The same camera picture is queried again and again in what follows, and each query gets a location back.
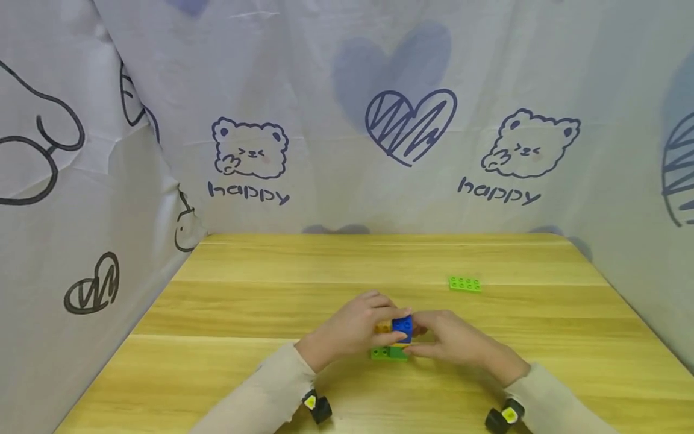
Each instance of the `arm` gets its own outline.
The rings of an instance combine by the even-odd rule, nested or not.
[[[416,334],[431,330],[437,341],[410,346],[406,353],[483,368],[524,407],[523,422],[534,434],[617,433],[542,366],[529,365],[453,312],[416,312],[412,319]]]
[[[381,321],[406,317],[378,291],[361,294],[296,344],[286,344],[226,398],[222,399],[191,434],[272,434],[291,420],[313,380],[334,360],[372,347],[393,344],[401,332],[375,334]]]

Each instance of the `wrist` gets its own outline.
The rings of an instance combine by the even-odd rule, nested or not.
[[[321,338],[318,331],[302,337],[299,342],[295,343],[294,348],[316,374],[325,369],[336,358],[336,355],[330,350],[330,344]]]
[[[530,372],[530,365],[511,347],[494,342],[482,361],[485,371],[506,388]]]

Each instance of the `left hand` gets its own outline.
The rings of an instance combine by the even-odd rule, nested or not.
[[[403,332],[375,333],[376,324],[404,318],[410,308],[399,309],[378,291],[358,295],[315,331],[296,343],[296,350],[317,374],[336,359],[386,347],[407,337]]]

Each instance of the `fabric backdrop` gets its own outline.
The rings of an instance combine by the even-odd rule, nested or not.
[[[0,432],[54,428],[206,231],[556,233],[694,367],[694,2],[0,12]]]

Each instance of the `black watch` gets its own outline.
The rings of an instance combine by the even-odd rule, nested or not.
[[[330,408],[328,398],[319,397],[315,389],[311,389],[311,391],[301,399],[301,403],[309,409],[316,425],[332,416],[332,408]]]
[[[515,399],[508,398],[503,410],[492,408],[486,416],[484,426],[493,434],[506,434],[509,429],[521,421],[525,409]]]

